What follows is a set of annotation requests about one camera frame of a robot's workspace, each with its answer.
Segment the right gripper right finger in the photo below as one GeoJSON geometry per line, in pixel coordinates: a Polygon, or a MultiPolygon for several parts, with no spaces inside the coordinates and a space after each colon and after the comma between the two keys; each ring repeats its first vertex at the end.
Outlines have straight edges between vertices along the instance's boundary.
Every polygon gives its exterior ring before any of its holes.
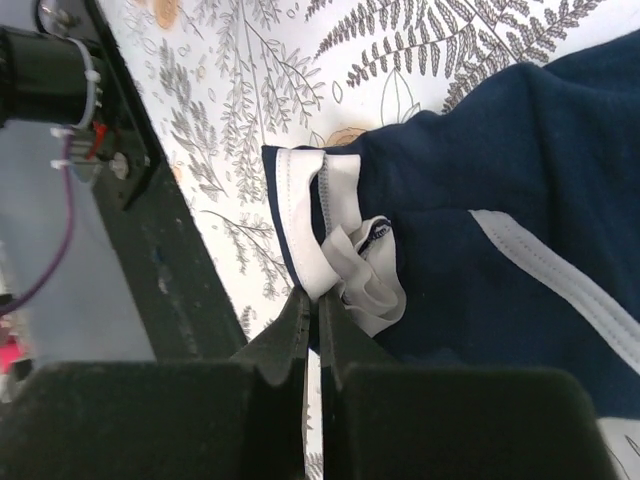
{"type": "Polygon", "coordinates": [[[328,479],[613,479],[586,393],[557,370],[405,365],[318,304],[328,479]]]}

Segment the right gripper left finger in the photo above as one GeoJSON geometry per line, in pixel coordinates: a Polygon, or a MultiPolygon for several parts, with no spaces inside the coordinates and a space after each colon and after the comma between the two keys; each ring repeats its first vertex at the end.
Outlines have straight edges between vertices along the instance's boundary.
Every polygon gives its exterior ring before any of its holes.
{"type": "Polygon", "coordinates": [[[310,301],[224,360],[58,363],[1,422],[5,479],[301,479],[310,301]]]}

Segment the navy white-trimmed underwear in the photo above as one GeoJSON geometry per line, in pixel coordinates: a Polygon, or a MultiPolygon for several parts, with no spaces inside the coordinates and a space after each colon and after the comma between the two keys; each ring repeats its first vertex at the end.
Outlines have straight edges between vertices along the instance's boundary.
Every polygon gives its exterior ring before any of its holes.
{"type": "Polygon", "coordinates": [[[637,33],[262,161],[294,284],[396,357],[552,367],[600,416],[638,417],[637,33]]]}

